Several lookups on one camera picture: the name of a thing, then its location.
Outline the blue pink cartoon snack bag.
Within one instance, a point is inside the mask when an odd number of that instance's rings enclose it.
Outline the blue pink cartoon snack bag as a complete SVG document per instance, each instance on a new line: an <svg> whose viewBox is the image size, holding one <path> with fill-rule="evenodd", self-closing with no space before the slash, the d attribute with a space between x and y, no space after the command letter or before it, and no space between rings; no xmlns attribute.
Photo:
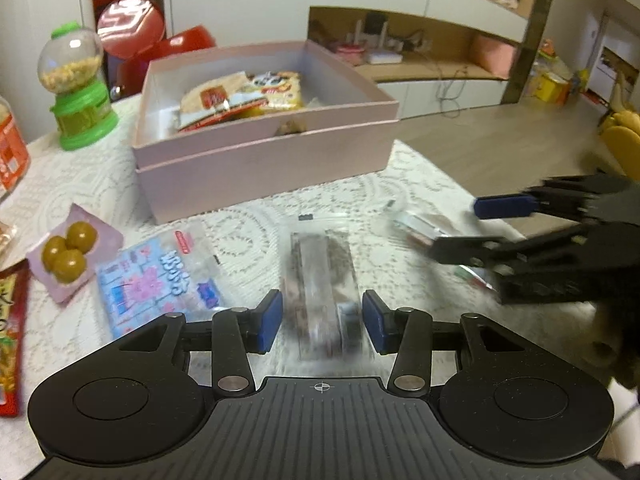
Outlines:
<svg viewBox="0 0 640 480"><path fill-rule="evenodd" d="M121 250L96 268L96 279L115 338L164 314L182 313L198 322L231 306L224 274L199 221Z"/></svg>

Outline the clear wafer stick packet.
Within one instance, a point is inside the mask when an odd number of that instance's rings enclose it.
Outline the clear wafer stick packet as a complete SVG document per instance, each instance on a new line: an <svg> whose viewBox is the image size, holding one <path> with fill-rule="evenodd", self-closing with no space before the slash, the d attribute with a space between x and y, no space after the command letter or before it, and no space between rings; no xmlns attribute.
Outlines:
<svg viewBox="0 0 640 480"><path fill-rule="evenodd" d="M459 231L441 214L427 214L407 207L401 200L389 200L383 208L383 232L396 243L428 249L441 237L458 236ZM463 281L492 294L497 291L481 266L456 264L454 274Z"/></svg>

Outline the clear brown cookie packet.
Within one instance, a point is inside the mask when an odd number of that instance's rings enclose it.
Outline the clear brown cookie packet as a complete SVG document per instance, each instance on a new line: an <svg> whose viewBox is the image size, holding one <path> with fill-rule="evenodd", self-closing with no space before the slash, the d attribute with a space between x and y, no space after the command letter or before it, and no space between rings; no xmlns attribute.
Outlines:
<svg viewBox="0 0 640 480"><path fill-rule="evenodd" d="M286 324L300 358L324 361L359 353L361 306L347 231L293 231L283 263Z"/></svg>

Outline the red yellow snack pouch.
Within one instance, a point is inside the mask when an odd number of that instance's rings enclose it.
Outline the red yellow snack pouch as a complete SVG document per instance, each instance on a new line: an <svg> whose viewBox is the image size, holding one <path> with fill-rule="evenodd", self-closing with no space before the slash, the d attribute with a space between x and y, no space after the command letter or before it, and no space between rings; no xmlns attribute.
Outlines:
<svg viewBox="0 0 640 480"><path fill-rule="evenodd" d="M0 416L2 418L17 417L21 413L22 350L29 275L27 259L1 271Z"/></svg>

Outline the small bread packet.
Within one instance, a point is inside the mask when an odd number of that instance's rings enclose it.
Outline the small bread packet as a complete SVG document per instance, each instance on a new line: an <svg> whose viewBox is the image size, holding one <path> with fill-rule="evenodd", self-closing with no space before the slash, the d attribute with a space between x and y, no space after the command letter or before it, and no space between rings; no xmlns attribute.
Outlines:
<svg viewBox="0 0 640 480"><path fill-rule="evenodd" d="M17 226L0 222L0 260L3 261L12 246L17 234Z"/></svg>

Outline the yellow chair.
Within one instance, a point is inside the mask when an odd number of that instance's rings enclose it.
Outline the yellow chair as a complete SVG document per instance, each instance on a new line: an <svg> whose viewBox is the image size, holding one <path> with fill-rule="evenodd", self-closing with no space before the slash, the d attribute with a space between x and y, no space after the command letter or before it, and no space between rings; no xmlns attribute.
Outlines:
<svg viewBox="0 0 640 480"><path fill-rule="evenodd" d="M608 114L600 125L600 138L631 180L640 180L640 118L631 110Z"/></svg>

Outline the pink pack three yellow balls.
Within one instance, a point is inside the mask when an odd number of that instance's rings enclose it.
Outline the pink pack three yellow balls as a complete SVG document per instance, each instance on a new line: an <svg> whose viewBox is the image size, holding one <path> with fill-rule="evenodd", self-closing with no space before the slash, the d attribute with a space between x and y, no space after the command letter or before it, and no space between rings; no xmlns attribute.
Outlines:
<svg viewBox="0 0 640 480"><path fill-rule="evenodd" d="M67 218L27 253L27 260L51 299L66 304L122 246L121 232L73 204Z"/></svg>

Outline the pink cardboard box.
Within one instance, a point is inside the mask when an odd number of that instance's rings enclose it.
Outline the pink cardboard box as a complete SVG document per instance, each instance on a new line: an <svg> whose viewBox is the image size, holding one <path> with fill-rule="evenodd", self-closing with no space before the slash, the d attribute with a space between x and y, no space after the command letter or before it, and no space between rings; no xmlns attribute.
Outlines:
<svg viewBox="0 0 640 480"><path fill-rule="evenodd" d="M191 132L176 125L181 98L236 72L292 70L301 110L223 122ZM157 222L382 170L398 102L311 41L211 48L150 64L131 148L141 192Z"/></svg>

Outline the white cabinet with shelf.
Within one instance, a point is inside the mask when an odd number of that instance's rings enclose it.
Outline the white cabinet with shelf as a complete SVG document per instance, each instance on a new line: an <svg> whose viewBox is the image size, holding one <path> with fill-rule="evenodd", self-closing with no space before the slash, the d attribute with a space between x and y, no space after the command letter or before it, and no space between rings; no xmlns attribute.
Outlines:
<svg viewBox="0 0 640 480"><path fill-rule="evenodd" d="M506 94L528 21L515 0L425 0L422 11L312 6L308 37L330 49L359 44L371 11L388 16L390 34L404 40L399 64L354 66L399 103L399 115L454 117L496 106Z"/></svg>

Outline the white router on shelf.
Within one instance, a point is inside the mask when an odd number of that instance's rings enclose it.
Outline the white router on shelf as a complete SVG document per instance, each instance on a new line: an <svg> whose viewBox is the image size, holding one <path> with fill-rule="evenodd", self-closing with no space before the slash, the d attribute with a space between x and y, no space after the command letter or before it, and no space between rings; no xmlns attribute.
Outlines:
<svg viewBox="0 0 640 480"><path fill-rule="evenodd" d="M399 64L402 62L404 40L390 34L388 16L371 11L364 18L362 41L366 63L370 65Z"/></svg>

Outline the white red snack packet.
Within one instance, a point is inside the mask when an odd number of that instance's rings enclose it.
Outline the white red snack packet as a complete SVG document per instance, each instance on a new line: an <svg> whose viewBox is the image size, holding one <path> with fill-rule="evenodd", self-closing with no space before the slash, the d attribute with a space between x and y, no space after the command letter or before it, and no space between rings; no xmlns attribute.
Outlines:
<svg viewBox="0 0 640 480"><path fill-rule="evenodd" d="M176 119L178 131L191 131L222 122L267 102L259 90L250 90L245 72L205 81L186 92Z"/></svg>

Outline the yellow panda snack bag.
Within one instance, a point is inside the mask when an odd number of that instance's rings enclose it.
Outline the yellow panda snack bag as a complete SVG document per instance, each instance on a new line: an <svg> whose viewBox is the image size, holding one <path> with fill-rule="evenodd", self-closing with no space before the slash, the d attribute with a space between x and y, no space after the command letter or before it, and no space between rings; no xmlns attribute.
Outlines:
<svg viewBox="0 0 640 480"><path fill-rule="evenodd" d="M290 112L305 107L302 84L297 72L267 72L250 77L250 90L258 91L264 102L255 114Z"/></svg>

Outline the pink toy on shelf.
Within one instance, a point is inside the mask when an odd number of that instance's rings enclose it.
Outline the pink toy on shelf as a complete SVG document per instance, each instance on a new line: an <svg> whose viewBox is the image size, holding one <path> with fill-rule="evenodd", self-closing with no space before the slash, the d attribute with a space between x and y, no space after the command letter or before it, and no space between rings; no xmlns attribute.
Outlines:
<svg viewBox="0 0 640 480"><path fill-rule="evenodd" d="M342 61L351 66L360 66L364 63L366 49L359 44L336 44L333 51Z"/></svg>

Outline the clear jar orange label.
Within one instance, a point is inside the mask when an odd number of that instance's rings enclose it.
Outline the clear jar orange label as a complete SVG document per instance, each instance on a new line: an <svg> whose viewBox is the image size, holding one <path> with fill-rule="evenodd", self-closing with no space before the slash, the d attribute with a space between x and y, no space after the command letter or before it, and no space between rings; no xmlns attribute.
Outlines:
<svg viewBox="0 0 640 480"><path fill-rule="evenodd" d="M28 171L30 155L10 104L0 103L1 199L8 197Z"/></svg>

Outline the green candy dispenser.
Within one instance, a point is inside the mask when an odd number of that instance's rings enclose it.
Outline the green candy dispenser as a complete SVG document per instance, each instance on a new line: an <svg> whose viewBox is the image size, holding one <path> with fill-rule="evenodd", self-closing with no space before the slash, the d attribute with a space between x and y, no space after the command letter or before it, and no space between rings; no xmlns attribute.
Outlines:
<svg viewBox="0 0 640 480"><path fill-rule="evenodd" d="M50 112L65 151L98 142L118 124L101 76L103 55L98 34L75 21L51 32L40 53L38 79L44 90L54 95Z"/></svg>

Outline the red round lidded container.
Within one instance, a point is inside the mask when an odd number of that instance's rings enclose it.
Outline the red round lidded container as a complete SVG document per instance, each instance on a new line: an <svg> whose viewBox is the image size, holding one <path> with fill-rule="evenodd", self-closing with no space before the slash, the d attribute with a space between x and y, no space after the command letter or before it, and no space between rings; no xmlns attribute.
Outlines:
<svg viewBox="0 0 640 480"><path fill-rule="evenodd" d="M163 13L153 0L114 0L101 12L96 31L107 57L113 102L140 93L152 61L216 46L198 25L167 36Z"/></svg>

